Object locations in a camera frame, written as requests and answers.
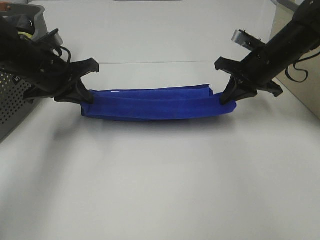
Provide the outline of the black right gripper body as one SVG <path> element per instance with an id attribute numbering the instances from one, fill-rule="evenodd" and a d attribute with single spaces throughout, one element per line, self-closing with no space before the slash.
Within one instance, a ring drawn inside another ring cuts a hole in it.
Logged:
<path id="1" fill-rule="evenodd" d="M 273 47 L 258 47 L 241 61 L 237 77 L 237 97 L 252 98 L 259 91 L 278 97 L 283 93 L 273 79 L 283 71 L 283 51 Z"/>

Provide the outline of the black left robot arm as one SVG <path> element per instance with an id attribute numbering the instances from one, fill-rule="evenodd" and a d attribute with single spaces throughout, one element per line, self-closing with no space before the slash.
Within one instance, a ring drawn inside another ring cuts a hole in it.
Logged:
<path id="1" fill-rule="evenodd" d="M 99 72 L 99 64 L 89 58 L 72 61 L 72 53 L 58 45 L 55 29 L 39 40 L 20 34 L 3 17 L 0 19 L 0 70 L 24 78 L 32 85 L 23 100 L 51 98 L 56 102 L 92 104 L 94 97 L 82 77 Z"/>

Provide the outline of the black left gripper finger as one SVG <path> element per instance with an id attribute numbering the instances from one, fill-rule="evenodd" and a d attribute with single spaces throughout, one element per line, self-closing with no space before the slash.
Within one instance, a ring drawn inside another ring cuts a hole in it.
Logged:
<path id="1" fill-rule="evenodd" d="M 94 102 L 94 97 L 92 93 L 85 87 L 82 80 L 79 78 L 63 93 L 55 96 L 54 100 L 58 103 L 67 102 L 74 104 L 92 104 Z"/>
<path id="2" fill-rule="evenodd" d="M 77 81 L 87 74 L 98 73 L 99 70 L 99 63 L 93 58 L 71 62 L 68 65 L 68 81 Z"/>

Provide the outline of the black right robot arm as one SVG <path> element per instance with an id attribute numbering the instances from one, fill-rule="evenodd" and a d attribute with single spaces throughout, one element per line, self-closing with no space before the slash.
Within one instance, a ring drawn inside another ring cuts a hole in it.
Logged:
<path id="1" fill-rule="evenodd" d="M 250 53 L 242 61 L 220 57 L 215 62 L 216 70 L 230 74 L 220 103 L 252 98 L 259 91 L 278 97 L 283 90 L 273 79 L 320 45 L 320 2 L 305 0 L 292 20 L 267 43 L 241 29 L 234 32 L 232 41 Z"/>

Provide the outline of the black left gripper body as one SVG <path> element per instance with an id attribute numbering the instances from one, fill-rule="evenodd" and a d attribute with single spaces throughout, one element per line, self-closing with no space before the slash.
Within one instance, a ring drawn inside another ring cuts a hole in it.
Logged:
<path id="1" fill-rule="evenodd" d="M 22 63 L 22 75 L 33 85 L 23 95 L 27 102 L 54 99 L 76 81 L 69 81 L 71 52 L 63 46 L 53 48 L 43 43 L 23 41 Z"/>

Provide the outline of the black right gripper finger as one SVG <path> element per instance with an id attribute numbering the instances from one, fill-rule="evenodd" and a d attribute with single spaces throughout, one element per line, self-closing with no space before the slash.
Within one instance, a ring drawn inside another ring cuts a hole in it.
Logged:
<path id="1" fill-rule="evenodd" d="M 218 60 L 214 63 L 214 66 L 217 71 L 223 71 L 229 74 L 231 77 L 244 77 L 244 68 L 243 64 L 240 61 L 219 57 Z"/>
<path id="2" fill-rule="evenodd" d="M 258 91 L 250 84 L 247 84 L 242 79 L 231 75 L 224 92 L 219 97 L 219 101 L 222 105 L 225 105 L 231 101 L 253 98 L 257 94 Z"/>

